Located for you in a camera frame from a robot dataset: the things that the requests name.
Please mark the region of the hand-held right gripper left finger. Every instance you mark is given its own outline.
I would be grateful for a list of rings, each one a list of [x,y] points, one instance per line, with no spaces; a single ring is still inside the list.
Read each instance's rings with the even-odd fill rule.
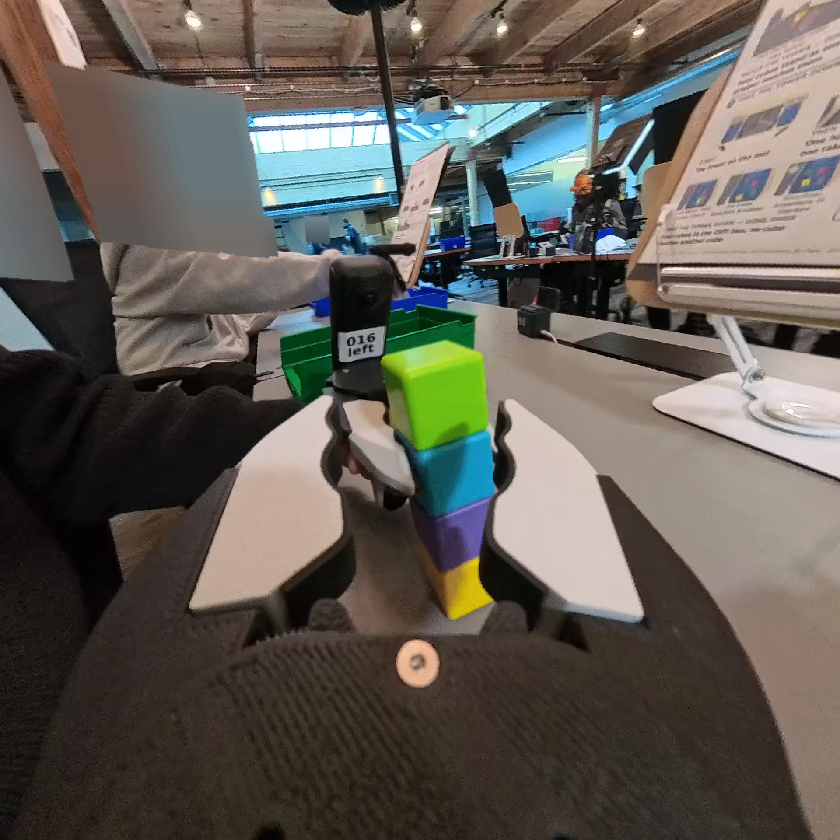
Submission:
[[[356,571],[338,407],[305,406],[255,446],[236,471],[188,603],[197,616],[256,610],[275,631],[308,623]]]

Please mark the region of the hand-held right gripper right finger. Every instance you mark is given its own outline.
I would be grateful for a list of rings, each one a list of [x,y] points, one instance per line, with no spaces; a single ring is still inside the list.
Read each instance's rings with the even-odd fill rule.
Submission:
[[[496,602],[531,625],[545,607],[639,625],[645,613],[600,477],[565,436],[517,401],[500,401],[497,486],[479,553]]]

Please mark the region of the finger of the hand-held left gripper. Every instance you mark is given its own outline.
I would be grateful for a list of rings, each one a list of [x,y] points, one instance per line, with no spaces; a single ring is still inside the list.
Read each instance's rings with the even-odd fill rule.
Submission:
[[[404,447],[387,422],[385,404],[350,400],[341,405],[341,413],[350,453],[370,476],[374,496],[414,496],[412,468]]]

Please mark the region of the lime green magnetic cube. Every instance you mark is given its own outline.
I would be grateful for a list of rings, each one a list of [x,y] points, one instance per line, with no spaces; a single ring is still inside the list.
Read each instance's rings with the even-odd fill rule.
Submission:
[[[485,361],[449,340],[381,359],[390,425],[417,451],[484,432],[489,424]]]

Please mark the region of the green plastic bin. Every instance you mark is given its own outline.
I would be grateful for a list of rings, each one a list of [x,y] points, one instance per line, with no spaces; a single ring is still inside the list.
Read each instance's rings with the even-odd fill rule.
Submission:
[[[392,311],[385,352],[402,352],[448,340],[475,347],[477,316],[472,313],[419,304],[412,311]],[[331,329],[323,327],[280,339],[281,369],[292,395],[309,404],[322,395],[332,375]]]

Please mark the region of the blue magnetic cube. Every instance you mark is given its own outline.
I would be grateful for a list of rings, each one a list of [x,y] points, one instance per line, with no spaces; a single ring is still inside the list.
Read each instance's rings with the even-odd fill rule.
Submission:
[[[394,435],[413,473],[416,504],[428,516],[448,515],[496,492],[490,431],[420,450],[401,433]]]

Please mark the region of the purple magnetic cube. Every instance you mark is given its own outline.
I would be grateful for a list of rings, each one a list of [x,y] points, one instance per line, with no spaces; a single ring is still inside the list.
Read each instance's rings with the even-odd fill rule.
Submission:
[[[452,571],[480,556],[490,501],[487,497],[436,517],[410,501],[416,534],[437,571]]]

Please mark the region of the yellow magnetic cube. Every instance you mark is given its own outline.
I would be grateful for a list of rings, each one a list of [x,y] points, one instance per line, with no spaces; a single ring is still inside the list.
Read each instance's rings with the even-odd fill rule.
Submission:
[[[480,581],[479,557],[447,571],[439,570],[428,557],[424,558],[423,565],[437,604],[450,621],[494,602]]]

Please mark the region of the person's left forearm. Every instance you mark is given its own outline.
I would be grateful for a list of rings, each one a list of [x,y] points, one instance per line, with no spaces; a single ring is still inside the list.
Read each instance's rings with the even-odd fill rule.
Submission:
[[[2,348],[2,519],[24,503],[71,527],[184,506],[300,410],[226,386],[139,392],[63,353]]]

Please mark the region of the blue plastic bin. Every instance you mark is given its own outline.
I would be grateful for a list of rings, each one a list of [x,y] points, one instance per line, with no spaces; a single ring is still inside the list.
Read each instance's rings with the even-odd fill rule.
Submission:
[[[393,311],[403,310],[414,312],[417,306],[427,308],[448,308],[447,291],[438,287],[420,287],[407,290],[407,297],[393,300],[391,309]],[[331,314],[330,297],[324,297],[309,304],[312,313],[317,318],[329,318]]]

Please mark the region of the tall instruction board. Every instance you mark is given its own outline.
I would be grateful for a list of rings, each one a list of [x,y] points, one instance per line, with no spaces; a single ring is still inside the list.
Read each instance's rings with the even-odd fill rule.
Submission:
[[[390,245],[398,247],[392,259],[406,287],[416,284],[427,247],[434,199],[452,153],[452,145],[442,143],[434,151],[416,160],[408,173],[395,232],[390,242]]]

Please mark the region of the distant wooden board stand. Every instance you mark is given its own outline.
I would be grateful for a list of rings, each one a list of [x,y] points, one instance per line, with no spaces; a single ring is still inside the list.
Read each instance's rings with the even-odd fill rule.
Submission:
[[[524,236],[522,216],[517,204],[511,202],[493,208],[494,225],[500,242],[498,258],[512,258],[516,255],[517,242]]]

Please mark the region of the long wooden desk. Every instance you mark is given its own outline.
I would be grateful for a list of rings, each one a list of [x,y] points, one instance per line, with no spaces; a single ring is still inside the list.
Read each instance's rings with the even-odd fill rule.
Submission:
[[[599,265],[618,264],[626,266],[633,256],[634,251],[630,248],[622,248],[606,253],[596,253],[594,255],[580,254],[568,248],[560,248],[553,255],[509,257],[494,255],[467,259],[463,262],[463,267],[470,268],[478,274],[484,273],[494,277],[497,283],[498,306],[500,308],[509,308],[508,282],[511,277],[536,277],[538,279],[545,277],[549,279],[559,278],[560,275],[558,270],[555,269],[556,266],[561,266],[564,269],[572,265],[586,266],[588,282],[593,287],[592,294],[594,297],[589,307],[582,308],[579,306],[576,312],[585,317],[603,319],[606,310],[596,298],[598,290],[602,287],[600,281],[601,272],[598,269]]]

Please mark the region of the closed grey laptop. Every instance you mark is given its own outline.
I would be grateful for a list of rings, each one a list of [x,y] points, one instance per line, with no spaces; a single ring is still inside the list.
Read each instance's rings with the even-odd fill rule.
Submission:
[[[692,381],[733,372],[729,357],[723,354],[626,333],[604,332],[574,342],[573,346],[578,350]]]

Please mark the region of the white ceiling projector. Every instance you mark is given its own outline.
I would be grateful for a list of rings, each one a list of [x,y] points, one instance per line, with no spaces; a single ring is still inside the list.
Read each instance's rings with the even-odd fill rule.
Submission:
[[[411,88],[413,94],[413,115],[415,125],[441,124],[455,116],[455,108],[447,91],[429,78],[418,80]]]

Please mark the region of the person's black sweater torso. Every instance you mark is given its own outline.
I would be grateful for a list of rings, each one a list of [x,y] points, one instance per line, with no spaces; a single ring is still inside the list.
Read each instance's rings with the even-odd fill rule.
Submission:
[[[6,476],[1,488],[1,837],[9,838],[68,675],[123,575],[106,521],[51,521]]]

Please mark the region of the black labelled chair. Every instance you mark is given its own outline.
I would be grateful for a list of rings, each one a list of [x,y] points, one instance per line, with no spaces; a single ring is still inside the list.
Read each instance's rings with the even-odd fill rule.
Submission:
[[[72,281],[3,278],[1,287],[52,347],[95,376],[119,372],[111,292],[94,239],[65,243]]]

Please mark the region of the instruction sheet on stand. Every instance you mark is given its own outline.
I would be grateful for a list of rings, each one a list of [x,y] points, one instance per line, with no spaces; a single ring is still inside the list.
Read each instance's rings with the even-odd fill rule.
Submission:
[[[839,2],[766,2],[668,167],[640,301],[837,330]]]

